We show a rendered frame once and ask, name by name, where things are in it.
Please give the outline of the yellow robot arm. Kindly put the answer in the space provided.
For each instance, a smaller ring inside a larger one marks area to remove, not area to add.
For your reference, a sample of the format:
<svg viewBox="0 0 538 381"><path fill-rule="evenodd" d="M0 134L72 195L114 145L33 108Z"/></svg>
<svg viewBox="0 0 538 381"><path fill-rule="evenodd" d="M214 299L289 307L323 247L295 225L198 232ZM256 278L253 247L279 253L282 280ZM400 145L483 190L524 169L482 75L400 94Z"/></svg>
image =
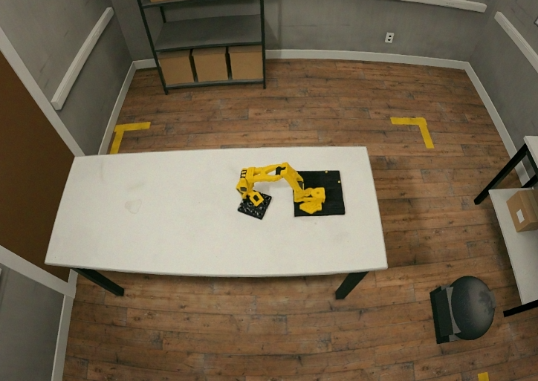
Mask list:
<svg viewBox="0 0 538 381"><path fill-rule="evenodd" d="M268 173L275 171L275 175L269 175ZM260 174L260 175L259 175ZM256 175L256 176L254 176ZM291 176L292 175L292 176ZM278 181L282 178L286 179L291 188L294 190L294 201L305 203L300 205L300 209L309 212L310 214L322 209L322 201L324 199L323 188L316 188L312 191L312 188L304 190L304 183L301 176L294 170L288 162L276 165L269 165L265 167L249 167L241 170L241 183L239 179L240 192L248 192L249 183L256 183L262 181ZM247 182L246 182L247 181ZM249 182L249 183L248 183ZM304 194L302 193L304 191ZM310 194L311 193L311 194ZM310 202L307 202L310 201ZM313 202L312 202L313 201Z"/></svg>

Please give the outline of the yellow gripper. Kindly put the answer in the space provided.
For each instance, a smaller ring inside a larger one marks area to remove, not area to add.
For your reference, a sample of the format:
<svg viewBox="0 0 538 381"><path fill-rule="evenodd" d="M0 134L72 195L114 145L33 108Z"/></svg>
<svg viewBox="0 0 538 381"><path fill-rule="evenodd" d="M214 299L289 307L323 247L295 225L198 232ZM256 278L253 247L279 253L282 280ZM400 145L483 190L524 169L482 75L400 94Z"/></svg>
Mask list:
<svg viewBox="0 0 538 381"><path fill-rule="evenodd" d="M246 199L246 195L250 196L249 199L252 200L252 202L255 204L255 206L259 205L262 201L263 201L263 198L262 196L258 193L258 192L254 192L252 189L254 187L254 183L249 183L249 187L248 187L248 192L240 192L239 190L239 182L238 184L236 185L236 190L239 192L239 194L241 195L242 198ZM245 197L243 197L245 196Z"/></svg>

